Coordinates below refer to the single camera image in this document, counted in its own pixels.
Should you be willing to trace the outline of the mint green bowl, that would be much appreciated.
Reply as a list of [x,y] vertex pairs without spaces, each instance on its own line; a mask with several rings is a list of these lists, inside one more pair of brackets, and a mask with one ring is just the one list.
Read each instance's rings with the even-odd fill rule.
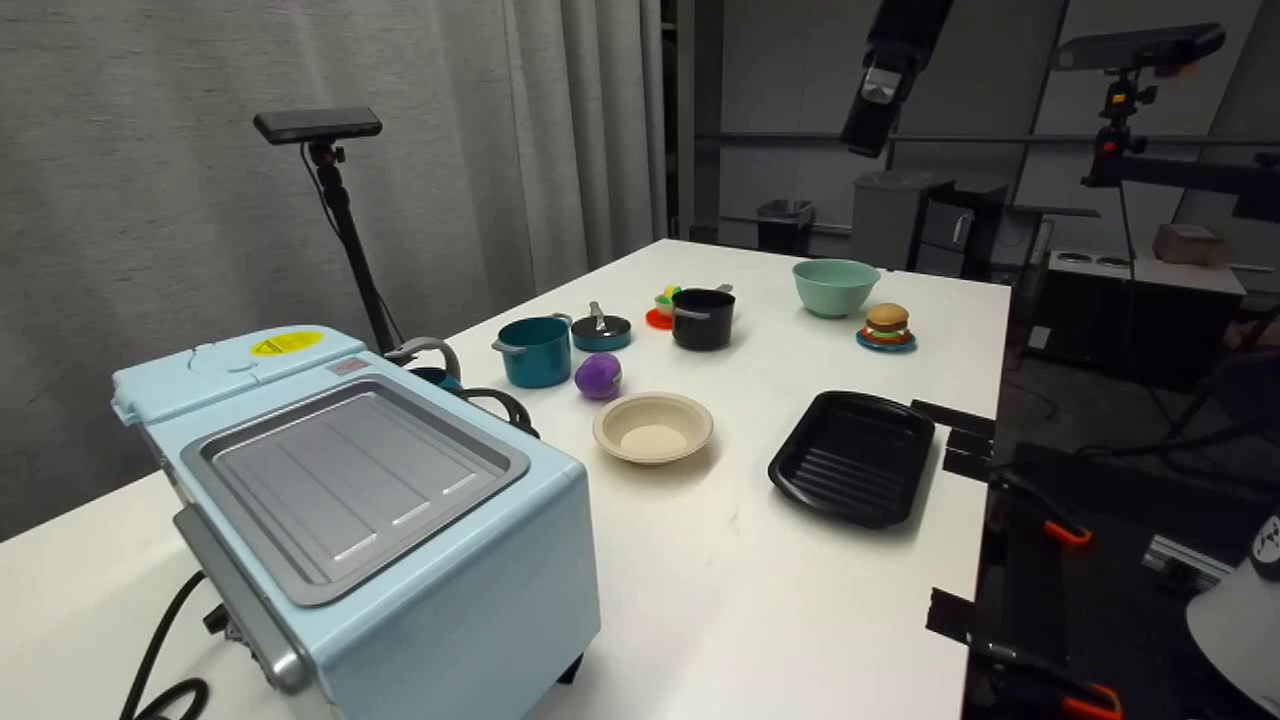
[[860,260],[799,260],[790,281],[807,317],[845,319],[865,309],[878,271]]

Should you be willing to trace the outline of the teal pot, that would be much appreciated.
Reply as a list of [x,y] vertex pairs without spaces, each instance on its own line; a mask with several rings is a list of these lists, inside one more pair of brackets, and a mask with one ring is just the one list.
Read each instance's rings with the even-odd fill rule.
[[557,387],[573,377],[569,324],[560,317],[510,319],[495,332],[490,348],[514,387]]

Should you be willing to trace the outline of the orange black clamp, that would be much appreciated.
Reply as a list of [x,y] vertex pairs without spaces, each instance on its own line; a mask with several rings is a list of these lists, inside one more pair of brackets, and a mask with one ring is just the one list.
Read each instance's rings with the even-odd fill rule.
[[1024,478],[1015,471],[997,471],[991,486],[1000,492],[1012,492],[1018,501],[1029,501],[1040,518],[1040,531],[1062,549],[1062,552],[1077,552],[1077,549],[1089,549],[1091,546],[1091,531],[1085,525],[1077,525],[1048,492],[1033,487]]

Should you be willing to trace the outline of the black grill tray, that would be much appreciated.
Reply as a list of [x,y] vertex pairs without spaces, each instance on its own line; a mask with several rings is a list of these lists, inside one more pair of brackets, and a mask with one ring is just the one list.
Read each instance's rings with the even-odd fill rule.
[[799,509],[860,530],[910,518],[934,424],[894,401],[820,391],[769,465],[769,482]]

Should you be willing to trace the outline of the purple plush toy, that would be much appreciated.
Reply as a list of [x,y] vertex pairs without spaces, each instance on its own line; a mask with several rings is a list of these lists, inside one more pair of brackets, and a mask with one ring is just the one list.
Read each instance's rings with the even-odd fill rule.
[[617,401],[617,397],[621,397],[621,362],[607,356],[607,352],[589,356],[589,362],[577,367],[577,387],[578,387],[589,401]]

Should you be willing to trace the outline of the black saucepan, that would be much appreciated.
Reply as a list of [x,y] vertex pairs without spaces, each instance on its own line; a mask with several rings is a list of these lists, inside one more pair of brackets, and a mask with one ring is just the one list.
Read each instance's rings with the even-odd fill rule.
[[680,288],[673,298],[673,342],[686,352],[721,352],[731,346],[734,298],[727,288]]

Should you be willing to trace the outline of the toy burger on coaster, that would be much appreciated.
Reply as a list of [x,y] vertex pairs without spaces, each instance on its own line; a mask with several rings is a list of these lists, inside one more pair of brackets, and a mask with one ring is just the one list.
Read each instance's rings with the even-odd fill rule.
[[869,352],[910,352],[916,338],[908,328],[908,309],[902,303],[869,303],[857,342]]

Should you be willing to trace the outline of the light blue toaster oven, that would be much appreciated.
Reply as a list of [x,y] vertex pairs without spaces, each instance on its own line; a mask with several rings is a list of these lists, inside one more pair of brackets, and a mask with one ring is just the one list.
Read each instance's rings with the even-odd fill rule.
[[118,367],[112,413],[268,685],[339,720],[523,720],[601,631],[582,465],[336,328]]

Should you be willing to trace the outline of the white cream plate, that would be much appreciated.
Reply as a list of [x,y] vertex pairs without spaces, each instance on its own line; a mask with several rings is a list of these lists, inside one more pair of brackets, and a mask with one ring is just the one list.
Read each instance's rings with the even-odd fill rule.
[[644,391],[611,401],[595,424],[595,446],[622,465],[680,465],[706,450],[713,413],[686,397]]

